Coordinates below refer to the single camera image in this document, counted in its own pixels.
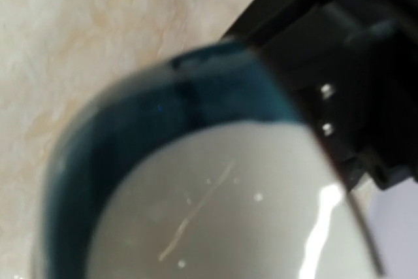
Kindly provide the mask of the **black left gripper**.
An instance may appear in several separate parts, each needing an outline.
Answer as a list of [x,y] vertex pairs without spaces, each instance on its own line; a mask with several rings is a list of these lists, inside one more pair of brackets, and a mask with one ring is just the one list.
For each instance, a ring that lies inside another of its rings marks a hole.
[[349,189],[417,178],[417,0],[253,0],[226,36],[275,66]]

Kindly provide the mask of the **dark bowl white inside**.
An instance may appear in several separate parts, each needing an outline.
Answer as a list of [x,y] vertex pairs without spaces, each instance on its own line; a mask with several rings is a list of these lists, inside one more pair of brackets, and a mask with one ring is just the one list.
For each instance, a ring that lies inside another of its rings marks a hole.
[[384,278],[298,104],[222,41],[107,87],[46,168],[34,278]]

